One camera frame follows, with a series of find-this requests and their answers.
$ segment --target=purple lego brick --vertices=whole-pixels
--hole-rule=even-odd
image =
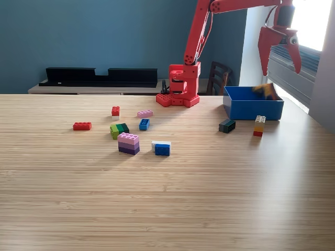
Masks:
[[[138,135],[123,132],[117,137],[117,141],[130,145],[136,145],[138,142],[140,142],[140,138]]]
[[[136,148],[135,150],[119,147],[119,152],[128,153],[128,154],[131,154],[131,155],[136,155],[136,154],[138,154],[139,151],[140,151],[140,147]]]
[[[153,116],[153,111],[152,110],[145,110],[145,111],[139,111],[137,113],[137,117],[140,119],[147,118]]]
[[[137,142],[135,145],[131,145],[131,144],[123,143],[123,142],[118,142],[118,143],[119,143],[119,147],[130,149],[130,150],[135,150],[136,148],[140,147],[140,142]]]

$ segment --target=blue plastic bin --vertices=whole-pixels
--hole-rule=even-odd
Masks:
[[[284,101],[265,100],[257,96],[252,87],[226,86],[224,90],[224,108],[230,119],[255,120],[258,115],[267,120],[279,120],[282,117]]]

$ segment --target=white lego brick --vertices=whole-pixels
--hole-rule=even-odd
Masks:
[[[151,142],[151,150],[155,152],[155,145],[162,144],[162,145],[169,145],[170,146],[170,153],[171,153],[171,142],[169,141],[152,141]]]
[[[265,120],[266,120],[265,116],[257,116],[255,120],[255,127],[264,127]]]

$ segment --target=wooden chair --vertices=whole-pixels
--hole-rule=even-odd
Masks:
[[[215,96],[223,96],[224,87],[228,83],[231,72],[231,68],[218,62],[212,62],[206,95],[213,96],[214,88]]]

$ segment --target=wooden table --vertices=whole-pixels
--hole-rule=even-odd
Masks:
[[[257,138],[254,121],[218,132],[222,97],[154,99],[1,95],[0,250],[335,250],[334,135],[288,100]],[[111,139],[115,105],[140,135],[136,156]]]

